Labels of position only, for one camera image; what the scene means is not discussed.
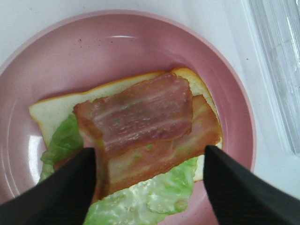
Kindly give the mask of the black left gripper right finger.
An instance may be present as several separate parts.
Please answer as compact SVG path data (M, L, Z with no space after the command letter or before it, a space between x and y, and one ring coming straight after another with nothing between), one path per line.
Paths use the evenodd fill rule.
M204 186L220 225L298 225L300 201L216 146L205 148Z

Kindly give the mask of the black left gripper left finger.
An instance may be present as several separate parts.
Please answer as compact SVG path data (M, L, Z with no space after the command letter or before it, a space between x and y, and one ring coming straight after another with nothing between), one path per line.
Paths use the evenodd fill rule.
M35 187L0 206L2 225L82 225L96 185L93 148L85 148Z

